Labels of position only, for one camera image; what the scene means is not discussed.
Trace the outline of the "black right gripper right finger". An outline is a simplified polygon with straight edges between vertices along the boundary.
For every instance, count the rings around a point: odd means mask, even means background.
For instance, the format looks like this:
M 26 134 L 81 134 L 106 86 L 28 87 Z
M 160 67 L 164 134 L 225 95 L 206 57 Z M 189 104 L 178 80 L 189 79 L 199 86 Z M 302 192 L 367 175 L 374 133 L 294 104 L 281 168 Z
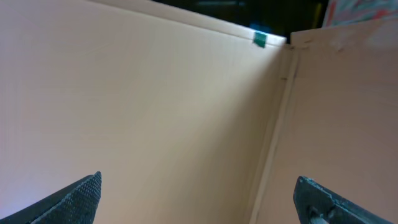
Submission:
M 293 201 L 301 224 L 391 224 L 305 176 L 297 179 Z

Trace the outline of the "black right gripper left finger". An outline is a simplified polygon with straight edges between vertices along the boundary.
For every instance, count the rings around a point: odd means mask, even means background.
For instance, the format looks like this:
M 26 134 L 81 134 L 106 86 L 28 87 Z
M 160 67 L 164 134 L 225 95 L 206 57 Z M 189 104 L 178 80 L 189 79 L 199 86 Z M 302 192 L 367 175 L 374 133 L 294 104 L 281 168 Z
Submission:
M 101 199 L 101 172 L 1 219 L 1 224 L 92 224 Z

